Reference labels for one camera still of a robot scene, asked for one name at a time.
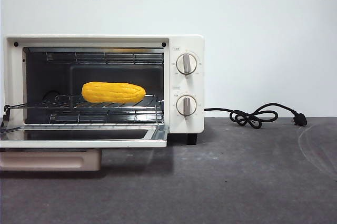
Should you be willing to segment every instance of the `open oven door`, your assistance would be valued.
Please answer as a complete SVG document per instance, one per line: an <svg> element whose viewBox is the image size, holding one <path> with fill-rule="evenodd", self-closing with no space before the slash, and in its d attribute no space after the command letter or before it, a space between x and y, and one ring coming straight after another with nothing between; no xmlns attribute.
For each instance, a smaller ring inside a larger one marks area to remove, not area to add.
<svg viewBox="0 0 337 224"><path fill-rule="evenodd" d="M0 133L0 148L166 147L165 125L23 126Z"/></svg>
<svg viewBox="0 0 337 224"><path fill-rule="evenodd" d="M0 133L0 171L97 171L101 148L165 147L168 128L24 126Z"/></svg>

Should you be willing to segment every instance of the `white wall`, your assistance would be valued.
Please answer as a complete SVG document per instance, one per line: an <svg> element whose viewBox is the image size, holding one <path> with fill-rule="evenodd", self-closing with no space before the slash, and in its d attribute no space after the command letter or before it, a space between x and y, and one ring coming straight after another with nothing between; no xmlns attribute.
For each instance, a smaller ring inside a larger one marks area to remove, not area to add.
<svg viewBox="0 0 337 224"><path fill-rule="evenodd" d="M336 12L337 0L1 0L1 35L201 34L207 107L336 116Z"/></svg>

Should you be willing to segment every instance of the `oven side panel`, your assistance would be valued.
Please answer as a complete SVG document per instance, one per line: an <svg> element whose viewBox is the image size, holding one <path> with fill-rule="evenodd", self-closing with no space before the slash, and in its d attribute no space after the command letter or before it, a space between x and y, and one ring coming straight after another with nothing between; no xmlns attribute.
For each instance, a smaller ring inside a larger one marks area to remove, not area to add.
<svg viewBox="0 0 337 224"><path fill-rule="evenodd" d="M196 59L196 69L184 75L176 62L184 54ZM170 38L170 133L201 133L204 130L204 38L198 35ZM196 110L183 116L177 110L177 101L190 96L196 101Z"/></svg>

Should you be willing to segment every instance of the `oven foot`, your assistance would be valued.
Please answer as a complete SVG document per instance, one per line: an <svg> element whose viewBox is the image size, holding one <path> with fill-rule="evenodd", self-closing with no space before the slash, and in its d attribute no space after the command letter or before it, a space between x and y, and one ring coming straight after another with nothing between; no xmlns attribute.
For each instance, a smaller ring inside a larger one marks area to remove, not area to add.
<svg viewBox="0 0 337 224"><path fill-rule="evenodd" d="M197 137L198 137L197 133L188 133L187 134L187 145L196 145Z"/></svg>

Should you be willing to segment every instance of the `oven rack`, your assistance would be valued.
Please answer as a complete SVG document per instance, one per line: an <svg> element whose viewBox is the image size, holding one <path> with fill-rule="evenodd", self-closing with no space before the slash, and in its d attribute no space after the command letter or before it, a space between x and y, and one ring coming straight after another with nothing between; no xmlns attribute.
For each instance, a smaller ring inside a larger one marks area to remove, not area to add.
<svg viewBox="0 0 337 224"><path fill-rule="evenodd" d="M23 103L18 105L6 105L8 109L48 109L48 110L77 110L77 111L157 111L162 110L163 101L156 95L146 95L137 103L89 103L82 96L58 95L55 100L46 100L36 103Z"/></svg>

